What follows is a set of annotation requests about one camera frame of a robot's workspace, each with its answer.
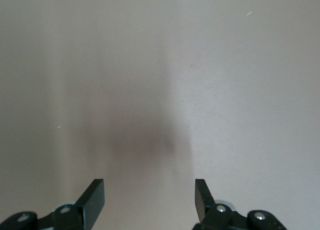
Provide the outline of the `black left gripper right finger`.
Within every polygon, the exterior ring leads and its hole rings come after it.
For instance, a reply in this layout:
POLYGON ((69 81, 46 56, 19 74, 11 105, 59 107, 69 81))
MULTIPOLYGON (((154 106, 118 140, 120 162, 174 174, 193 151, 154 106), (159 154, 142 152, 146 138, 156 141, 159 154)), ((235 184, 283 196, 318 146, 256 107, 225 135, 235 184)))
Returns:
POLYGON ((216 201, 204 179, 195 180, 194 201, 199 223, 196 230, 285 230, 270 212, 252 210, 247 216, 228 201, 216 201))

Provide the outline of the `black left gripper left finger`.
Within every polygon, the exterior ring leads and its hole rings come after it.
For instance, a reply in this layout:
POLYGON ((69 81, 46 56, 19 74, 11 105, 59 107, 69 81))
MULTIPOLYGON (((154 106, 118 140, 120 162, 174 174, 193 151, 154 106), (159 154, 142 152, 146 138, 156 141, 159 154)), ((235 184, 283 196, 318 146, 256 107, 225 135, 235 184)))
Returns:
POLYGON ((95 179, 76 200, 64 203, 45 217, 35 212, 13 214, 2 230, 91 230, 104 207, 104 181, 95 179))

